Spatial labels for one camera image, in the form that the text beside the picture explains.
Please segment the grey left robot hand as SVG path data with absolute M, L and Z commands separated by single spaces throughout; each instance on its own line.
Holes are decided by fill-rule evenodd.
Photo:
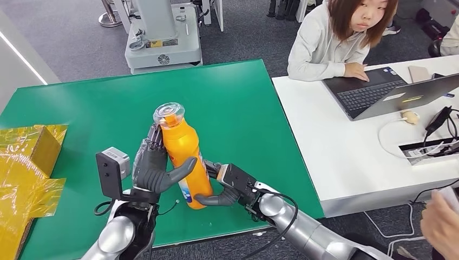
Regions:
M 151 125 L 147 137 L 141 141 L 133 164 L 133 186 L 160 194 L 187 177 L 198 159 L 189 157 L 180 166 L 167 172 L 168 153 L 163 143 L 161 126 Z

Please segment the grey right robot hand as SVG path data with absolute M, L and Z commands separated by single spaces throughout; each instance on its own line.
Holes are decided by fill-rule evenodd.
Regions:
M 213 163 L 209 160 L 204 160 L 208 176 L 212 179 L 217 179 L 219 170 L 222 166 L 220 163 Z M 233 187 L 224 187 L 223 191 L 219 195 L 205 196 L 203 194 L 196 194 L 194 199 L 204 206 L 231 206 L 240 197 L 240 193 Z

